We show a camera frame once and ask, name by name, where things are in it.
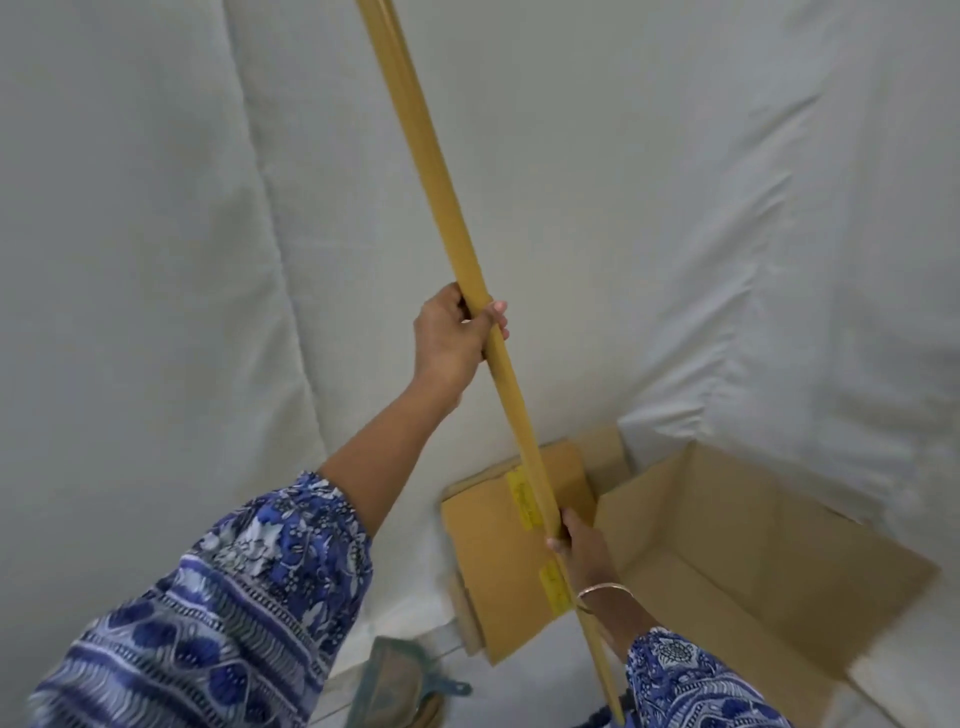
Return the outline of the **person's right forearm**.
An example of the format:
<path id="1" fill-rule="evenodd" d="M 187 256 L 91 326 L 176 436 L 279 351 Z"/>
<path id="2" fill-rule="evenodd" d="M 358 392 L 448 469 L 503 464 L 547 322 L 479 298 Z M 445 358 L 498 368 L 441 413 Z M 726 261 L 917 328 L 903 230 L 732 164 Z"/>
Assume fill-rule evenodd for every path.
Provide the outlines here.
<path id="1" fill-rule="evenodd" d="M 636 639 L 660 626 L 637 598 L 633 601 L 623 592 L 602 590 L 585 601 L 593 611 L 591 615 L 600 625 L 607 645 L 624 664 L 628 662 Z"/>

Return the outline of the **teal plastic dustpan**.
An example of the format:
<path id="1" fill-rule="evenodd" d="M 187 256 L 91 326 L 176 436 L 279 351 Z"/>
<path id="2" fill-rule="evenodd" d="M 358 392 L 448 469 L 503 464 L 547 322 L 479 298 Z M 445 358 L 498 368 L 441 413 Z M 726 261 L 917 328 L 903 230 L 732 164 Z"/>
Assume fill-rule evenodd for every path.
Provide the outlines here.
<path id="1" fill-rule="evenodd" d="M 419 642 L 377 637 L 344 728 L 429 728 L 442 721 L 447 698 L 466 698 L 471 684 L 444 675 Z"/>

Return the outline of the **white cloth sheet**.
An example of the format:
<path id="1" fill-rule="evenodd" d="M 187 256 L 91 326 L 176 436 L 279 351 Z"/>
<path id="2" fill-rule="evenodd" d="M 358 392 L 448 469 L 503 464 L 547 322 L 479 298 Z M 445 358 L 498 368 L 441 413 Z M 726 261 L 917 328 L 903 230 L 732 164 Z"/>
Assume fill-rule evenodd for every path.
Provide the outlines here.
<path id="1" fill-rule="evenodd" d="M 537 435 L 930 558 L 852 677 L 960 728 L 960 0 L 393 2 Z M 355 0 L 0 0 L 0 726 L 399 394 L 451 279 Z"/>

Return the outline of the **open brown cardboard box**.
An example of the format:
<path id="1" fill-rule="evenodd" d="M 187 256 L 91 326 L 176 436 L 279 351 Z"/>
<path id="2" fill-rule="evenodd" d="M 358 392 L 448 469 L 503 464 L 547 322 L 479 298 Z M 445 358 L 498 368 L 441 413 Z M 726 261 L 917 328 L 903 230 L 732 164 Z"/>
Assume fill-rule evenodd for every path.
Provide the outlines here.
<path id="1" fill-rule="evenodd" d="M 938 567 L 702 443 L 635 474 L 614 424 L 541 450 L 558 504 L 605 535 L 625 584 L 664 626 L 744 677 L 796 728 L 856 700 L 856 659 Z M 496 665 L 571 607 L 519 459 L 447 488 L 439 513 L 469 654 Z"/>

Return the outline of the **thin gold bangle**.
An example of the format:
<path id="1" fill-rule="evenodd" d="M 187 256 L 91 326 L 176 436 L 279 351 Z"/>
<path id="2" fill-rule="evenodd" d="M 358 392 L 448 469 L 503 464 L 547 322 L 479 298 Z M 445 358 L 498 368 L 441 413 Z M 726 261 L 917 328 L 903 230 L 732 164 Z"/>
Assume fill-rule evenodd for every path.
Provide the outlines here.
<path id="1" fill-rule="evenodd" d="M 627 595 L 631 600 L 637 601 L 634 593 L 626 585 L 618 583 L 616 581 L 606 581 L 598 584 L 590 585 L 580 589 L 576 595 L 576 606 L 579 611 L 582 611 L 587 614 L 592 614 L 594 611 L 588 605 L 586 599 L 595 594 L 598 594 L 602 591 L 616 591 Z"/>

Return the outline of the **person's left forearm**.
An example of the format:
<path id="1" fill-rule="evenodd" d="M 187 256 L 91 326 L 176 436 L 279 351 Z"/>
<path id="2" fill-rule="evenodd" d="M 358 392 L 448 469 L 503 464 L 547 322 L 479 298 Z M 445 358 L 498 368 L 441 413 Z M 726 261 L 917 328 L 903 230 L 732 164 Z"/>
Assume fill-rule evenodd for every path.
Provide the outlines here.
<path id="1" fill-rule="evenodd" d="M 370 538 L 377 536 L 426 444 L 464 391 L 465 386 L 452 381 L 416 375 L 318 468 L 318 475 L 344 494 Z"/>

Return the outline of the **long yellow wooden stick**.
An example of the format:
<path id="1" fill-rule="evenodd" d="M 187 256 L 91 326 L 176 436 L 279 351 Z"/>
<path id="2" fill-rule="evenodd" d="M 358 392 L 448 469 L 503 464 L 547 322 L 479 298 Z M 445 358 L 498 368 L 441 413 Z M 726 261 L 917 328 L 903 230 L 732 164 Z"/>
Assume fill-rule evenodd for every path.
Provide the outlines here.
<path id="1" fill-rule="evenodd" d="M 477 314 L 492 301 L 492 296 L 487 289 L 393 0 L 356 0 L 356 4 L 462 297 L 470 312 Z M 498 328 L 493 328 L 489 335 L 486 360 L 518 449 L 520 464 L 506 474 L 508 485 L 518 484 L 518 492 L 522 495 L 521 500 L 514 500 L 513 503 L 517 507 L 534 504 L 538 518 L 532 519 L 532 526 L 541 527 L 547 536 L 559 537 L 562 525 L 556 494 L 550 484 L 542 451 Z M 556 557 L 544 555 L 537 559 L 535 575 L 536 590 L 548 604 L 553 618 L 568 611 L 576 615 L 613 724 L 622 727 L 625 715 L 619 699 L 618 683 L 596 625 L 574 605 L 575 594 L 570 587 L 566 568 Z"/>

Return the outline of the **blue white patterned garment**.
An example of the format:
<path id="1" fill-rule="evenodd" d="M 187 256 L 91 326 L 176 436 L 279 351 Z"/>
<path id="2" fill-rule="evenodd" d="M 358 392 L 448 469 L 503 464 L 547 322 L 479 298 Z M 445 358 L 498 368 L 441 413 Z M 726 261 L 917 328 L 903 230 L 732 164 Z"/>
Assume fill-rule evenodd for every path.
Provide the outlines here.
<path id="1" fill-rule="evenodd" d="M 29 727 L 307 728 L 372 582 L 371 542 L 325 475 L 258 496 L 72 642 Z"/>

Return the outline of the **person's right hand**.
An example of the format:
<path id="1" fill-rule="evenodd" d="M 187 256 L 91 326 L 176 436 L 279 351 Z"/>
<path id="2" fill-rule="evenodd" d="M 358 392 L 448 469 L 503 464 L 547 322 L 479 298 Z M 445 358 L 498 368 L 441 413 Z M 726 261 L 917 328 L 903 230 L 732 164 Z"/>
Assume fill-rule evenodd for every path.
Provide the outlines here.
<path id="1" fill-rule="evenodd" d="M 598 529 L 593 528 L 596 530 L 596 550 L 591 559 L 562 559 L 547 544 L 548 549 L 558 558 L 559 564 L 565 570 L 565 579 L 575 597 L 575 601 L 577 593 L 585 587 L 607 581 L 623 584 L 605 537 Z"/>

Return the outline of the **person's left hand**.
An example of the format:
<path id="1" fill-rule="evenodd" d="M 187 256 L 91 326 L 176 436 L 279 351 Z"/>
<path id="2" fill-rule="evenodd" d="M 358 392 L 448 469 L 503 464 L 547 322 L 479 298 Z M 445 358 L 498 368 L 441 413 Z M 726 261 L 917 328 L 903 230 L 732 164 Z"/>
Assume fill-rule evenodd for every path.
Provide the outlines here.
<path id="1" fill-rule="evenodd" d="M 461 327 L 461 299 L 460 285 L 451 282 L 426 300 L 414 320 L 413 380 L 451 406 L 486 358 L 487 342 L 472 342 Z"/>

